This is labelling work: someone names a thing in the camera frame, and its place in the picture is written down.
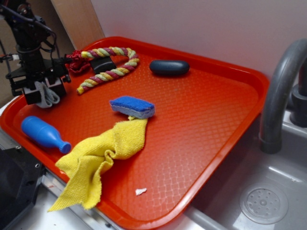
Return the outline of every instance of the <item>scrub pad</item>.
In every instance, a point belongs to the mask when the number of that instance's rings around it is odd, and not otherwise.
[[[129,96],[119,97],[110,101],[113,111],[119,111],[123,114],[146,119],[154,115],[154,104]]]

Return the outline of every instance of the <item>yellow cloth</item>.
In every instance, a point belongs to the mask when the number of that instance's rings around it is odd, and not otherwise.
[[[81,204],[91,209],[100,201],[100,175],[113,166],[113,159],[125,160],[140,151],[145,143],[147,119],[129,117],[97,137],[79,142],[73,150],[59,159],[56,166],[70,180],[48,211],[61,210]]]

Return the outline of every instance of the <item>faucet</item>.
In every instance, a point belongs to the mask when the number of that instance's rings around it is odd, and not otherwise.
[[[299,75],[298,84],[293,86],[297,75]],[[263,152],[277,153],[282,148],[283,116],[289,99],[293,103],[291,122],[300,127],[307,127],[307,39],[305,38],[293,42],[286,49],[273,73],[260,122],[259,139],[260,149]]]

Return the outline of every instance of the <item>blue plastic bottle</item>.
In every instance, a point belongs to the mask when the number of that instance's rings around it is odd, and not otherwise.
[[[65,154],[71,150],[71,144],[61,139],[59,131],[37,116],[26,117],[21,124],[21,129],[26,135],[44,147],[56,147]]]

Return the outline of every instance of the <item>drain strainer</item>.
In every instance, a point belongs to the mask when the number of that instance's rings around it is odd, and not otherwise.
[[[287,214],[286,195],[271,184],[252,184],[241,194],[240,207],[244,215],[258,224],[273,224]]]

